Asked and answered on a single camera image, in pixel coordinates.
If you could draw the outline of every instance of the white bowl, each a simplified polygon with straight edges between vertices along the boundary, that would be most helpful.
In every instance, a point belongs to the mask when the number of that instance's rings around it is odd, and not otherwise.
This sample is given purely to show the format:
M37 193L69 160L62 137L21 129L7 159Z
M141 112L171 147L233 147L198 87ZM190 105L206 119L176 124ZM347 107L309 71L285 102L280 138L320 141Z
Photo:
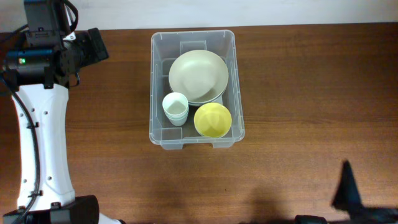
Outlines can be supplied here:
M170 68L172 91L184 94L190 105L216 100L228 84L228 68L223 59L207 50L192 50L176 59Z

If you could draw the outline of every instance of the yellow bowl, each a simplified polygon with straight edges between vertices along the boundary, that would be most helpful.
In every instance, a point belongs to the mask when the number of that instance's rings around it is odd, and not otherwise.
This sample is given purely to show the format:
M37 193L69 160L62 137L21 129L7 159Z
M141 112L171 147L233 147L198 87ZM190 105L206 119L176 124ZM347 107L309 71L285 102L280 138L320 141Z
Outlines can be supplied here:
M231 128L232 117L225 106L219 103L207 103L199 107L193 122L202 136L220 138Z

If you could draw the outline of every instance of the brown wooden surface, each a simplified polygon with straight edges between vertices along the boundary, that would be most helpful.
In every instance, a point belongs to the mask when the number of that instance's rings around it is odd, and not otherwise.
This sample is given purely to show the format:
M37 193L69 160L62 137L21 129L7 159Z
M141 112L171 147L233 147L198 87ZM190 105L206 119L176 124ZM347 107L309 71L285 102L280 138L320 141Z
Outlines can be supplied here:
M67 145L76 195L127 223L239 223L330 207L349 159L363 201L398 204L398 24L230 28L246 136L165 151L149 141L150 37L102 31L111 58L70 90ZM0 213L21 175L14 105L0 98Z

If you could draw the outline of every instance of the plastic container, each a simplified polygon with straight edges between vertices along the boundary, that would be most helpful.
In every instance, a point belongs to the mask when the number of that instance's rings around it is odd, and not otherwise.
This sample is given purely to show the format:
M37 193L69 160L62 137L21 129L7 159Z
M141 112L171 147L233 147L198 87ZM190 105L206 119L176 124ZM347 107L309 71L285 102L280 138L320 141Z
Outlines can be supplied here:
M232 127L222 138L201 136L193 117L197 107L190 106L187 122L174 126L166 117L163 98L171 92L169 71L181 54L191 50L209 50L219 55L228 67L228 86L215 102L231 113ZM164 149L182 149L184 144L212 143L213 147L231 147L244 137L244 121L236 62L235 36L230 30L196 32L158 32L152 36L150 64L149 139Z

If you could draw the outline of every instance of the stacked cup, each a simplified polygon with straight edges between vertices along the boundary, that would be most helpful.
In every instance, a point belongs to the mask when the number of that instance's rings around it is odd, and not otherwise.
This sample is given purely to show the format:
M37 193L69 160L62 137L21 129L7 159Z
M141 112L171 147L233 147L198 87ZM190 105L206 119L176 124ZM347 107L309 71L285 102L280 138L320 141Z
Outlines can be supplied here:
M185 124L188 117L189 106L187 97L182 93L169 93L163 99L163 110L166 117L175 126Z

